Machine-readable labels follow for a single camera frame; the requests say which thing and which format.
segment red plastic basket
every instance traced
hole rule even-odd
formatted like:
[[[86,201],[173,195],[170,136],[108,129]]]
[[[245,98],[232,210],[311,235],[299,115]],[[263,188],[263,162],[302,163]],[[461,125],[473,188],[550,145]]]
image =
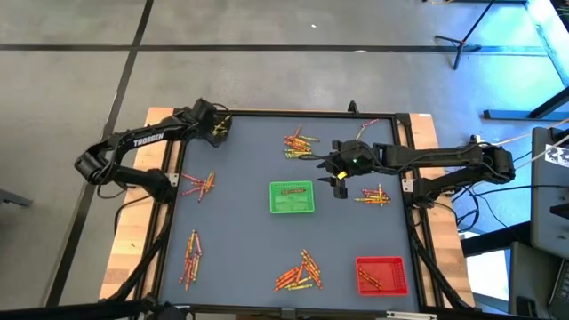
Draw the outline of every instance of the red plastic basket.
[[[364,280],[357,272],[360,268],[379,280],[382,289],[378,290]],[[363,296],[402,296],[408,293],[401,257],[357,257],[356,277],[357,290]]]

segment wooden board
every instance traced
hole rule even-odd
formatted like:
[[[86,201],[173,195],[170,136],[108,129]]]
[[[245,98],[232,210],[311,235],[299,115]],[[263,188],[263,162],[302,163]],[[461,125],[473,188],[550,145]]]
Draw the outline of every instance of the wooden board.
[[[172,112],[173,108],[150,108],[145,124],[156,124],[163,118],[171,115]],[[416,148],[438,148],[435,127],[430,115],[412,114],[411,122]],[[403,130],[402,125],[400,125],[399,130],[400,132]],[[406,143],[405,132],[401,134],[401,137],[403,140],[402,143]],[[168,172],[173,172],[179,146],[179,143],[174,144]],[[151,168],[160,168],[164,158],[164,151],[165,142],[163,141],[139,148],[134,161],[134,168],[144,171]],[[445,174],[442,168],[421,169],[421,177],[425,178],[435,178],[442,174]],[[144,195],[146,195],[146,193],[142,188],[135,188],[127,192],[124,201],[128,202]],[[437,201],[451,205],[450,199],[443,198],[442,196]],[[126,280],[139,262],[148,230],[152,204],[153,201],[147,199],[124,208],[118,222],[118,230],[108,259],[107,272],[100,290],[101,298],[107,298],[115,293],[120,284]],[[165,205],[161,208],[157,230],[161,228],[164,213]],[[468,304],[473,306],[474,298],[470,290],[466,261],[462,255],[461,241],[456,230],[453,213],[444,207],[430,209],[429,223],[433,245],[435,247],[435,255],[437,256],[437,265],[441,268],[441,271],[449,283],[460,296]],[[151,275],[154,274],[155,268],[156,265],[153,263],[148,269],[149,272],[147,273],[144,293],[150,290],[152,285]],[[434,306],[435,300],[432,292],[432,283],[430,281],[429,272],[424,265],[422,266],[421,272],[425,283],[427,303],[430,306]]]
[[[410,117],[415,148],[438,148],[437,134],[435,133],[435,125],[431,115],[410,114]],[[400,124],[398,129],[402,140],[401,143],[406,145],[405,128]],[[419,173],[422,178],[435,179],[444,175],[445,169],[422,168],[419,169]],[[447,196],[440,196],[437,202],[446,204],[451,208],[453,207],[451,199]],[[461,240],[456,228],[454,214],[447,208],[438,205],[432,209],[428,209],[427,213],[438,267],[461,298],[470,306],[474,306],[474,296],[470,289],[466,260],[462,254]],[[413,211],[413,217],[415,218],[415,222],[419,221],[419,214],[416,210]],[[417,233],[419,233],[419,238],[423,240],[421,227],[417,227]],[[423,262],[421,262],[421,274],[423,276],[427,304],[429,306],[435,306],[433,284],[431,282],[430,273]],[[448,308],[451,307],[446,298],[445,306]]]

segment green basket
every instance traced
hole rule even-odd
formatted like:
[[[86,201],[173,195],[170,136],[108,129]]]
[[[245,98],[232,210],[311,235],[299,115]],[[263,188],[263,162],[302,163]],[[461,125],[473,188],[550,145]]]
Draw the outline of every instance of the green basket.
[[[283,194],[283,191],[305,189],[300,193]],[[276,181],[271,182],[271,213],[312,213],[314,212],[314,192],[312,181]]]

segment tripod stand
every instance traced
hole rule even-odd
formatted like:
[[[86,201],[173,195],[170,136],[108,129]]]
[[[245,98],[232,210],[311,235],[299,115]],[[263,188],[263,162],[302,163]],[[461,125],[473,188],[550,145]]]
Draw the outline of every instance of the tripod stand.
[[[484,18],[484,16],[486,15],[486,13],[488,12],[488,10],[490,10],[490,7],[492,6],[492,4],[494,4],[494,2],[496,2],[496,0],[492,0],[488,6],[486,6],[486,8],[484,9],[484,11],[482,12],[482,14],[480,15],[480,17],[478,18],[478,20],[474,23],[474,25],[472,26],[472,28],[470,28],[469,32],[466,34],[466,36],[464,37],[464,39],[462,40],[457,40],[457,39],[452,39],[450,37],[447,36],[435,36],[435,39],[443,39],[446,41],[450,41],[453,44],[459,44],[459,46],[457,47],[457,52],[456,52],[456,59],[454,60],[454,66],[453,69],[457,69],[459,68],[459,63],[461,63],[461,55],[462,55],[462,49],[464,49],[464,46],[466,45],[467,40],[469,39],[469,36],[472,34],[472,32],[474,32],[474,29],[477,27],[478,23],[480,23],[480,21],[482,20],[482,18]]]

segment concrete floor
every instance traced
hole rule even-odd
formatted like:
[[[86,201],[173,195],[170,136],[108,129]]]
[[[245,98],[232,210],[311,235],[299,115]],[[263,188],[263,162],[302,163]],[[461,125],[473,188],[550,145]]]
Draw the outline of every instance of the concrete floor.
[[[130,44],[144,0],[0,0],[0,44]],[[432,45],[462,37],[484,4],[419,0],[156,1],[144,44]],[[536,46],[522,5],[497,4],[472,42]],[[37,306],[82,186],[73,161],[100,138],[127,52],[0,52],[0,188],[35,200],[0,206],[0,309]],[[116,130],[140,126],[148,107],[199,98],[230,108],[430,113],[442,147],[470,134],[503,140],[537,123],[489,122],[486,108],[530,109],[564,86],[547,55],[362,52],[140,52]],[[514,156],[529,139],[509,146]],[[132,162],[126,157],[124,164]],[[529,183],[529,167],[512,185]],[[481,186],[478,191],[492,186]],[[529,219],[529,191],[488,196],[506,223]],[[62,303],[97,300],[122,199],[93,204]],[[472,204],[462,199],[458,213]],[[477,229],[501,228],[484,209]]]

